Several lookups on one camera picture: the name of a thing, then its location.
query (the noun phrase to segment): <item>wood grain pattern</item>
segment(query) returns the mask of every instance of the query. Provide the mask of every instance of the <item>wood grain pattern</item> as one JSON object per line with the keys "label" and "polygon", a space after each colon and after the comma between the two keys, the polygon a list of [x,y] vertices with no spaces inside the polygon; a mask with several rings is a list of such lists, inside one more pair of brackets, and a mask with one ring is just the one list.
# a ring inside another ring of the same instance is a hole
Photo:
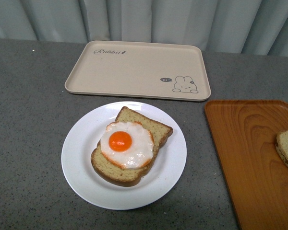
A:
{"label": "wood grain pattern", "polygon": [[288,103],[209,101],[205,114],[240,227],[288,230],[288,168],[275,149]]}

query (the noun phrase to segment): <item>white plate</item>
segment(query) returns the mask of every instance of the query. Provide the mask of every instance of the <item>white plate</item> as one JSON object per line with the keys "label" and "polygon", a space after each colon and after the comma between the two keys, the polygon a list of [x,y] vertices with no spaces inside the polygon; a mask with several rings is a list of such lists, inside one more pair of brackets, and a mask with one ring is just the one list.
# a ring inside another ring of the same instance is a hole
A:
{"label": "white plate", "polygon": [[[90,158],[106,126],[115,120],[123,106],[173,128],[173,134],[160,149],[156,161],[139,184],[121,187],[102,179]],[[142,207],[163,197],[179,180],[187,158],[187,146],[177,123],[162,110],[139,102],[104,105],[83,116],[69,131],[62,148],[61,163],[71,188],[87,202],[108,209]]]}

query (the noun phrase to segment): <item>gray countertop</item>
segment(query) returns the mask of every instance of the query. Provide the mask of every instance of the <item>gray countertop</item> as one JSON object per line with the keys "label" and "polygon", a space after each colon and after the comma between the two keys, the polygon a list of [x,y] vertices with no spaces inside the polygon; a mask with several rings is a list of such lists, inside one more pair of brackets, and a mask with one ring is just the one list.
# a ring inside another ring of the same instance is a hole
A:
{"label": "gray countertop", "polygon": [[[84,46],[0,39],[0,229],[237,229],[204,106],[213,99],[288,102],[288,57],[203,52],[211,97],[185,102],[68,93],[64,83]],[[126,211],[80,198],[61,167],[72,126],[118,101],[165,111],[188,150],[184,172],[165,196]]]}

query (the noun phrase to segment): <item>fried egg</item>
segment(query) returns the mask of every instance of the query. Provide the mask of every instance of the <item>fried egg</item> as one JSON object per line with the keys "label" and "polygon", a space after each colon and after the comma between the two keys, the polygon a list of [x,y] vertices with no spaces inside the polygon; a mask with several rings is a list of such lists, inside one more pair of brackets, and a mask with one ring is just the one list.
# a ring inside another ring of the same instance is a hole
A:
{"label": "fried egg", "polygon": [[140,122],[113,122],[100,139],[101,152],[122,169],[139,169],[153,158],[154,138]]}

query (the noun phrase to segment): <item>curtain fold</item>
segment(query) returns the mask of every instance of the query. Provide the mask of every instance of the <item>curtain fold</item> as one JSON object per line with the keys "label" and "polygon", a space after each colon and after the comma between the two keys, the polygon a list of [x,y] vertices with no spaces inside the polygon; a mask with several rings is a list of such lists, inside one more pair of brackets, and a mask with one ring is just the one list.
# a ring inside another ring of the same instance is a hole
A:
{"label": "curtain fold", "polygon": [[0,0],[0,38],[288,56],[288,0]]}

